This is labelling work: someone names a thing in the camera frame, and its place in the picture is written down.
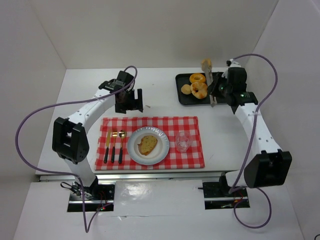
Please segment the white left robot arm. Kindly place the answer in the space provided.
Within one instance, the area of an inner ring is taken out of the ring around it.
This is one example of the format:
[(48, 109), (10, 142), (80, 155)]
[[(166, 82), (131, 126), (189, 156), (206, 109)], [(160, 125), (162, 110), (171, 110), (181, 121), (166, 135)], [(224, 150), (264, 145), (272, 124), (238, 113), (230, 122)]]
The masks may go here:
[(93, 124), (110, 108), (116, 113), (143, 111), (142, 89), (134, 90), (137, 75), (119, 71), (116, 78), (104, 81), (94, 96), (85, 101), (77, 112), (66, 118), (58, 117), (53, 123), (52, 150), (64, 160), (76, 183), (92, 194), (98, 189), (98, 178), (87, 159), (87, 133)]

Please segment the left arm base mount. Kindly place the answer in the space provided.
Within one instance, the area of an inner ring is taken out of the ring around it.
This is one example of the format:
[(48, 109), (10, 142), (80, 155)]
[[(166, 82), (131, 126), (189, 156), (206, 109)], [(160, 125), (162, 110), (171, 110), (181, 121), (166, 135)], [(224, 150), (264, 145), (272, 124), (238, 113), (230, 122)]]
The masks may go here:
[[(83, 211), (82, 201), (83, 195), (81, 193), (81, 187), (77, 182), (72, 184), (65, 181), (60, 183), (60, 186), (69, 190), (69, 200), (67, 212), (79, 213)], [(115, 183), (98, 184), (97, 189), (89, 193), (88, 189), (85, 189), (84, 203), (86, 212), (113, 212), (114, 211), (114, 197), (115, 197)]]

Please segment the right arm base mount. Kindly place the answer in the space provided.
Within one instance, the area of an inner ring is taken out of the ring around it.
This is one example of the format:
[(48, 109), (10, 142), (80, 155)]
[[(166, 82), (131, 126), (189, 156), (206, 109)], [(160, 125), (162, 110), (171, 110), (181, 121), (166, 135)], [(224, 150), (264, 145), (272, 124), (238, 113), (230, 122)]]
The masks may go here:
[(248, 192), (243, 189), (229, 194), (224, 192), (219, 182), (219, 177), (205, 177), (198, 189), (203, 193), (205, 210), (226, 210), (250, 208)]

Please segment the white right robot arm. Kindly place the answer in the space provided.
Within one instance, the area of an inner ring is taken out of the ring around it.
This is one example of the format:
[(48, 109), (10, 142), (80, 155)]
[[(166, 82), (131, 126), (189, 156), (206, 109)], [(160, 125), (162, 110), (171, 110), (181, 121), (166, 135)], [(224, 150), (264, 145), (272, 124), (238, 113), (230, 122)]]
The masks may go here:
[(292, 163), (291, 153), (283, 151), (272, 137), (255, 94), (247, 91), (246, 81), (246, 70), (237, 62), (229, 62), (228, 69), (209, 86), (213, 97), (230, 106), (249, 141), (240, 170), (222, 173), (219, 178), (225, 194), (244, 188), (281, 186)]

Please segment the metal tongs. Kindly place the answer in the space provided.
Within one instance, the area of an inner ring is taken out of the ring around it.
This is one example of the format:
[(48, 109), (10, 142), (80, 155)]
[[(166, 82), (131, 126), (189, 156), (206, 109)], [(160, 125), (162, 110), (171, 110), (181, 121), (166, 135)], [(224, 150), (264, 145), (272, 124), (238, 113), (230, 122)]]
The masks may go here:
[(217, 105), (217, 100), (214, 96), (212, 96), (212, 90), (213, 90), (213, 73), (212, 70), (210, 72), (204, 72), (205, 73), (205, 78), (206, 78), (206, 82), (208, 85), (208, 95), (209, 95), (209, 99), (210, 99), (210, 106), (213, 108)]

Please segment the toasted bread slice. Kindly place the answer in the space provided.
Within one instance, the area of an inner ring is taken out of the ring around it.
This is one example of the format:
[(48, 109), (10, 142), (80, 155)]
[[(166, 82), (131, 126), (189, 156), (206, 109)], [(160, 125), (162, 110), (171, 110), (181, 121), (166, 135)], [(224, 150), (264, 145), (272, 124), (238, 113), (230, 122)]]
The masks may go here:
[(138, 151), (140, 154), (147, 156), (154, 150), (157, 144), (158, 140), (155, 136), (146, 135), (141, 139), (140, 143), (138, 144)]

